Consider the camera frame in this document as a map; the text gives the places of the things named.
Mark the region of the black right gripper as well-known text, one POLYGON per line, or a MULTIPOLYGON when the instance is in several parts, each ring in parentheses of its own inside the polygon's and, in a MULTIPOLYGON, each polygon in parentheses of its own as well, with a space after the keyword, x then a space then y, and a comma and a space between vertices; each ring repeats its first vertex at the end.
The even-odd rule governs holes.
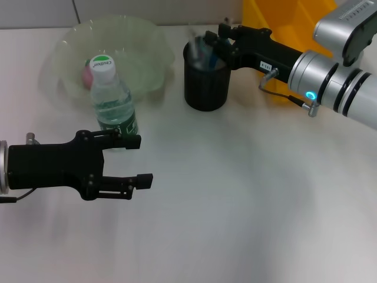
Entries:
POLYGON ((206 31, 204 42, 232 70, 252 68, 266 74, 276 68, 279 72, 276 79, 287 83, 302 52, 272 40, 271 34, 272 31, 268 28, 219 24, 218 35, 206 31))

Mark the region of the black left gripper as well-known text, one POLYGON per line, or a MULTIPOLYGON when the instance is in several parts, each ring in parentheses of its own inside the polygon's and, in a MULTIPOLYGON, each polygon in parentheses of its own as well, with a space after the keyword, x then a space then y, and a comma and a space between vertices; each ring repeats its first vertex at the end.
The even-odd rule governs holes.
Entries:
POLYGON ((8 185, 11 190, 71 187, 84 200, 131 200, 135 190, 151 188, 153 174, 102 176, 101 148, 136 150, 140 145, 140 135, 123 135, 119 129, 80 130, 61 144, 13 145, 8 149, 8 185))

